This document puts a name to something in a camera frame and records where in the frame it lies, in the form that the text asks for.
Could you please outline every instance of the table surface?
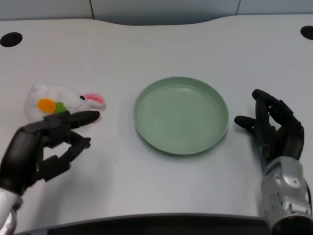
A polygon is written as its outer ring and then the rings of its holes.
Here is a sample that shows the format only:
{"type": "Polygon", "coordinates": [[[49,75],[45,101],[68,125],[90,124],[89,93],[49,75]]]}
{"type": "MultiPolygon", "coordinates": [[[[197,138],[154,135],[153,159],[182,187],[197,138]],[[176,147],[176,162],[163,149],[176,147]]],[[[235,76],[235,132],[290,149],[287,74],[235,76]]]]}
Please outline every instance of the table surface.
{"type": "MultiPolygon", "coordinates": [[[[284,100],[305,127],[301,163],[313,188],[313,41],[300,34],[313,15],[235,16],[175,26],[124,26],[94,20],[0,22],[0,151],[25,124],[26,94],[35,81],[102,94],[99,123],[78,132],[92,147],[70,171],[28,189],[17,232],[111,216],[196,212],[258,216],[262,170],[237,115],[254,116],[254,89],[284,100]],[[149,84],[170,76],[204,81],[225,99],[228,132],[213,149],[173,157],[143,142],[134,102],[149,84]]],[[[45,154],[60,154],[63,145],[45,154]]]]}

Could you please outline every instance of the rabbit ear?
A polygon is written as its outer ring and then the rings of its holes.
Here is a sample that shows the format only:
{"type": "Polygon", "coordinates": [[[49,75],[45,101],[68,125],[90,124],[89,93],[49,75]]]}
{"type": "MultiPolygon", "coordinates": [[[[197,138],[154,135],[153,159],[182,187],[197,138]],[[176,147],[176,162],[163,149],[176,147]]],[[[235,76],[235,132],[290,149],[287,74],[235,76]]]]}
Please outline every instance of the rabbit ear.
{"type": "Polygon", "coordinates": [[[103,108],[106,106],[104,98],[96,93],[85,94],[84,97],[87,99],[91,107],[94,108],[103,108]]]}
{"type": "Polygon", "coordinates": [[[47,89],[47,87],[40,82],[34,82],[31,89],[36,92],[39,91],[40,89],[47,89]]]}

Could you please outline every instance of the plate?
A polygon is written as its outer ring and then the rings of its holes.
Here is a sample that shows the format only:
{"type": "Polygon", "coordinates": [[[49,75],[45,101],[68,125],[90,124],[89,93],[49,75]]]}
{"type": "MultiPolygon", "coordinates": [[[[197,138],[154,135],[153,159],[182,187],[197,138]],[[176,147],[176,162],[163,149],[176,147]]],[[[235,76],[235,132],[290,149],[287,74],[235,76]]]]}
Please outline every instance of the plate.
{"type": "Polygon", "coordinates": [[[143,139],[171,154],[205,151],[226,133],[228,109],[209,85],[169,77],[148,86],[134,107],[134,124],[143,139]]]}

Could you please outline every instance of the white plush rabbit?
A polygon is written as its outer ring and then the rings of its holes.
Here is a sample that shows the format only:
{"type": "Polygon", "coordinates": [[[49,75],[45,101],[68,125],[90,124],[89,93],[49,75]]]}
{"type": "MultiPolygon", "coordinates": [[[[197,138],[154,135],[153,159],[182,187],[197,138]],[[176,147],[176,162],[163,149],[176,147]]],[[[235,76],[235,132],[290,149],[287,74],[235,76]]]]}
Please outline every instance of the white plush rabbit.
{"type": "Polygon", "coordinates": [[[76,113],[105,106],[104,98],[99,94],[81,94],[67,87],[48,87],[34,83],[28,92],[24,113],[28,121],[35,122],[46,115],[65,110],[76,113]]]}

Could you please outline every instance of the robotic hand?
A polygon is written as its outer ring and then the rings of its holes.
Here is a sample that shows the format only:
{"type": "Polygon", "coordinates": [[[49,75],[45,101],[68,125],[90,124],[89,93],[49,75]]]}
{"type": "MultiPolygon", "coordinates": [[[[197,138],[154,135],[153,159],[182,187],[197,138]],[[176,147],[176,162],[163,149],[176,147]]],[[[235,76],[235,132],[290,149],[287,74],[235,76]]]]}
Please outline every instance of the robotic hand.
{"type": "Polygon", "coordinates": [[[264,217],[274,235],[313,234],[311,193],[299,162],[304,129],[282,101],[261,90],[256,100],[256,119],[237,116],[235,123],[252,132],[266,161],[262,181],[264,217]],[[269,116],[281,125],[276,131],[269,116]]]}
{"type": "Polygon", "coordinates": [[[18,129],[0,166],[0,235],[12,234],[16,226],[16,210],[22,204],[25,190],[38,180],[49,181],[69,170],[70,163],[90,147],[71,129],[96,121],[98,111],[70,114],[68,111],[44,117],[18,129]],[[54,148],[66,142],[71,147],[59,158],[44,160],[44,147],[54,148]]]}

